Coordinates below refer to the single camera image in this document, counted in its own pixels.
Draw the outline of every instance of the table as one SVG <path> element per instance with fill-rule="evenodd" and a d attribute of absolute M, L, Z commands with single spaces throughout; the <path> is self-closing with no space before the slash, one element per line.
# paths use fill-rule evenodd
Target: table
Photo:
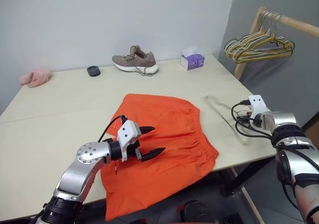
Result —
<path fill-rule="evenodd" d="M 5 203 L 0 221 L 38 213 L 76 150 L 98 139 L 128 93 L 178 97 L 200 108 L 203 132 L 220 152 L 213 171 L 275 155 L 268 140 L 238 136 L 221 117 L 234 125 L 230 110 L 216 101 L 233 106 L 251 93 L 212 55 L 191 71 L 179 59 L 158 64 L 152 77 L 112 66 L 102 67 L 98 77 L 79 69 L 54 72 L 36 88 L 23 86 L 0 116 L 0 195 Z M 104 197 L 98 173 L 86 202 Z"/>

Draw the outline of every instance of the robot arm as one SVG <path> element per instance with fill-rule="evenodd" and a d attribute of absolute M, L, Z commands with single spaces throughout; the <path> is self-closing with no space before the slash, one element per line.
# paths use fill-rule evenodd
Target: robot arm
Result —
<path fill-rule="evenodd" d="M 308 224 L 319 224 L 319 150 L 306 138 L 292 113 L 271 112 L 261 96 L 250 96 L 251 124 L 272 133 L 277 149 L 277 176 L 293 188 L 299 211 Z"/>
<path fill-rule="evenodd" d="M 37 224 L 73 224 L 82 212 L 86 199 L 94 182 L 96 173 L 112 160 L 127 161 L 136 157 L 146 161 L 159 155 L 164 148 L 157 148 L 143 155 L 139 151 L 138 138 L 155 128 L 139 127 L 135 122 L 124 118 L 118 130 L 117 141 L 90 142 L 81 146 L 76 152 L 72 164 L 63 173 L 53 197 L 33 223 Z"/>

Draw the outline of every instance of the sneaker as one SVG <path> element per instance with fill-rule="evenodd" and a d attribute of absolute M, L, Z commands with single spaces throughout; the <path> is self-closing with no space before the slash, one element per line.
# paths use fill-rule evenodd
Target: sneaker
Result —
<path fill-rule="evenodd" d="M 145 53 L 139 46 L 131 46 L 127 56 L 113 56 L 114 65 L 122 71 L 138 72 L 143 76 L 151 76 L 158 69 L 153 52 Z"/>
<path fill-rule="evenodd" d="M 210 210 L 197 200 L 184 204 L 184 208 L 180 211 L 180 218 L 184 223 L 219 224 L 219 221 Z"/>

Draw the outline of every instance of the clothes rack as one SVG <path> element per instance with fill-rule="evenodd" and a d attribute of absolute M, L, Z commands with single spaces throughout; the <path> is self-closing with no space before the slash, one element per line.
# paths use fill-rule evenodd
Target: clothes rack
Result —
<path fill-rule="evenodd" d="M 256 13 L 255 19 L 253 21 L 252 27 L 250 29 L 250 33 L 257 32 L 260 29 L 260 26 L 262 25 L 260 16 L 261 16 L 261 13 L 263 11 L 266 11 L 266 10 L 267 9 L 264 6 L 259 8 L 258 12 Z M 303 21 L 295 20 L 295 19 L 287 17 L 287 16 L 282 16 L 277 22 L 279 22 L 281 24 L 284 24 L 284 25 L 287 25 L 287 26 L 290 26 L 290 27 L 292 27 L 294 29 L 297 29 L 299 31 L 308 33 L 308 34 L 310 34 L 312 36 L 315 36 L 315 37 L 319 38 L 319 27 L 310 25 L 310 24 L 305 23 Z M 240 80 L 240 78 L 241 78 L 241 76 L 242 76 L 242 74 L 243 74 L 243 72 L 245 70 L 246 65 L 247 65 L 246 62 L 236 65 L 234 76 L 238 80 Z"/>

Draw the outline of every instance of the orange shorts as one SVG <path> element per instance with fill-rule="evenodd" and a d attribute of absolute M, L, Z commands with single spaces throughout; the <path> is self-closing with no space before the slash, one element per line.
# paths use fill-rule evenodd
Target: orange shorts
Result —
<path fill-rule="evenodd" d="M 166 149 L 146 162 L 131 157 L 126 162 L 118 160 L 102 168 L 107 221 L 147 208 L 193 184 L 213 169 L 219 153 L 202 132 L 199 109 L 190 102 L 173 97 L 128 94 L 114 117 L 120 114 L 139 126 L 156 128 L 140 137 L 143 154 L 155 148 Z M 121 125 L 118 119 L 108 133 L 116 136 Z"/>

